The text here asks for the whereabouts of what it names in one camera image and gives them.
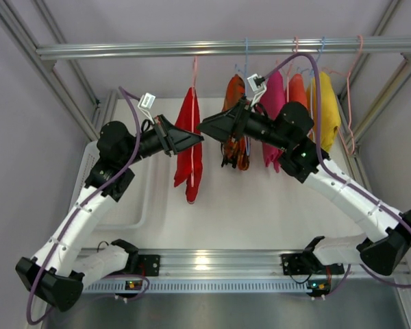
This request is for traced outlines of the red trousers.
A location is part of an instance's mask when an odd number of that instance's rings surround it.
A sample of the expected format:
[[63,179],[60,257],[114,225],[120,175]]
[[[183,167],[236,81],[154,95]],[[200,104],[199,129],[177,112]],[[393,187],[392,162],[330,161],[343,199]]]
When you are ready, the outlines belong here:
[[[179,111],[178,118],[175,122],[176,127],[181,128],[183,130],[187,130],[189,132],[192,132],[191,123],[190,123],[191,122],[191,103],[192,103],[192,95],[191,95],[191,87],[190,87],[188,89],[188,92],[186,93],[183,104]],[[200,122],[200,111],[199,111],[199,103],[198,103],[197,93],[196,93],[195,132],[194,132],[196,134],[200,134],[200,131],[197,129],[199,122]],[[199,186],[200,186],[201,179],[202,179],[202,174],[203,174],[202,144],[199,143],[198,145],[195,145],[194,147],[195,147],[195,155],[194,155],[195,186],[194,187],[190,186],[190,173],[191,173],[190,153],[191,153],[192,147],[177,155],[177,166],[176,166],[176,171],[174,175],[174,187],[178,187],[182,183],[186,184],[185,195],[186,195],[186,201],[189,204],[193,204],[196,201],[196,198],[199,192]]]

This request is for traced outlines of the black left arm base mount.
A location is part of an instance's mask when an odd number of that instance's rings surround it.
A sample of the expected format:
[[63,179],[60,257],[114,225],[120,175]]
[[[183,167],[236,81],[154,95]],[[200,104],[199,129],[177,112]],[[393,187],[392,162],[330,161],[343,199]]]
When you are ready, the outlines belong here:
[[146,277],[157,277],[160,273],[161,256],[157,254],[134,254],[127,260],[125,274],[136,274]]

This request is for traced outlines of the pink hanger with red trousers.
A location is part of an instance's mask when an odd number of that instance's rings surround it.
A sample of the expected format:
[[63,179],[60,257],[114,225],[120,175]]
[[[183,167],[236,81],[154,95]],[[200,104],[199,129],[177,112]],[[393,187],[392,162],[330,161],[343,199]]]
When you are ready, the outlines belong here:
[[[195,99],[196,99],[196,81],[197,81],[197,74],[198,74],[198,56],[194,57],[192,62],[192,84],[191,84],[191,95],[192,95],[192,103],[191,103],[191,129],[192,132],[195,132]],[[190,186],[195,186],[195,147],[191,148],[190,153],[190,161],[191,161],[191,173],[190,173]]]

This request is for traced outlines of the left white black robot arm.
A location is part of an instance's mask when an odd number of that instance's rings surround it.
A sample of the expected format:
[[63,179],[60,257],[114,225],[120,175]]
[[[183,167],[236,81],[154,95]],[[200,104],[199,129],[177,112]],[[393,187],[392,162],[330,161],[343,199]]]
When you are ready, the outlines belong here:
[[97,141],[99,159],[90,170],[71,208],[45,245],[31,258],[22,257],[16,272],[31,297],[38,297],[60,312],[71,309],[82,291],[110,275],[133,275],[138,248],[122,239],[83,260],[84,243],[105,214],[115,207],[134,179],[130,166],[160,151],[179,154],[203,137],[175,127],[163,115],[147,131],[132,135],[120,121],[111,121]]

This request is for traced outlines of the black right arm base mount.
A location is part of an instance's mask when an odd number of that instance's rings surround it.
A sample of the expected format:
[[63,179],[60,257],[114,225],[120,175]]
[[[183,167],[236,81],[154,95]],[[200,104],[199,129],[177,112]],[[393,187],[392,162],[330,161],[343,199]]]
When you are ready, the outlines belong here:
[[285,276],[309,276],[316,273],[315,262],[303,253],[282,254],[280,258]]

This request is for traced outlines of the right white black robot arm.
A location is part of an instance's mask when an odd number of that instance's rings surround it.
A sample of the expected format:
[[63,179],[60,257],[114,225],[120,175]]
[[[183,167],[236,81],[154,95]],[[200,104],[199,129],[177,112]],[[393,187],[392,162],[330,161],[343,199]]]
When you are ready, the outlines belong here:
[[316,237],[303,251],[309,266],[362,265],[391,275],[411,247],[411,210],[388,206],[344,173],[307,136],[313,125],[299,102],[287,103],[270,119],[240,99],[233,108],[204,119],[198,129],[222,143],[247,136],[280,149],[279,163],[289,176],[323,195],[363,231],[358,236]]

